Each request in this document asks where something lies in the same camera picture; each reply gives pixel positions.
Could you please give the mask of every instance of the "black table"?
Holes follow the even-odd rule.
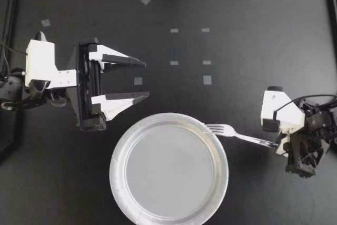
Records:
[[[43,27],[43,19],[51,26]],[[105,74],[103,90],[151,96],[109,122],[105,132],[80,132],[70,106],[20,115],[19,145],[0,164],[4,225],[132,224],[113,199],[108,170],[119,138],[148,115],[179,112],[273,140],[260,126],[269,85],[283,86],[290,97],[336,92],[326,0],[19,0],[13,47],[24,51],[40,30],[55,43],[61,70],[73,42],[92,36],[145,61],[146,70]],[[24,63],[24,57],[11,57],[12,66]],[[212,85],[203,84],[204,75]],[[134,86],[135,77],[143,85]],[[285,173],[286,159],[271,150],[220,139],[229,186],[206,224],[335,224],[334,151],[317,176],[305,180]]]

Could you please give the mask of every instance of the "fork handle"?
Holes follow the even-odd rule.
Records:
[[[255,138],[255,137],[251,137],[251,136],[247,136],[247,135],[243,135],[243,134],[236,134],[235,137],[237,137],[241,140],[245,140],[245,141],[248,141],[248,142],[252,142],[252,143],[255,143],[255,144],[259,144],[259,145],[268,147],[270,149],[276,149],[277,146],[278,146],[274,142],[262,140],[262,139],[259,139],[259,138]]]

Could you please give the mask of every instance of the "white plate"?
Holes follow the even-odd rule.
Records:
[[[110,185],[135,224],[203,224],[221,204],[228,183],[226,154],[200,121],[177,113],[144,118],[119,140]]]

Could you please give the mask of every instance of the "wire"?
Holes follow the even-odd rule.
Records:
[[[2,40],[0,40],[0,43],[6,48],[8,49],[9,51],[13,52],[13,53],[16,53],[16,54],[22,54],[22,55],[27,55],[27,53],[25,52],[21,52],[21,51],[18,51],[18,50],[15,50],[11,47],[9,47],[6,43],[4,43]]]
[[[6,68],[7,68],[7,73],[6,73],[6,76],[5,76],[5,80],[2,82],[2,84],[0,85],[0,87],[3,87],[6,82],[8,81],[8,76],[9,76],[9,64],[8,64],[8,60],[7,60],[7,57],[5,55],[5,51],[2,51],[3,52],[3,57],[4,57],[4,60],[5,60],[5,63],[6,63]]]
[[[281,110],[282,108],[286,107],[287,105],[289,105],[290,103],[293,103],[295,101],[298,100],[302,100],[302,99],[306,99],[307,97],[334,97],[334,99],[337,98],[337,95],[332,95],[332,94],[316,94],[316,95],[307,95],[307,96],[302,96],[302,97],[297,97],[292,101],[289,101],[288,103],[284,104],[283,106],[281,106],[280,108],[276,109],[274,111],[274,115],[273,115],[273,119],[276,120],[276,114],[279,110]]]

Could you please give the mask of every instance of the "metal fork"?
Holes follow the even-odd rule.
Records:
[[[278,145],[274,142],[262,140],[262,139],[247,136],[247,135],[238,134],[230,125],[207,124],[206,126],[210,129],[210,132],[216,135],[222,135],[226,137],[237,137],[241,140],[245,140],[245,141],[249,141],[249,142],[252,142],[258,145],[262,145],[270,149],[276,149],[278,147]]]

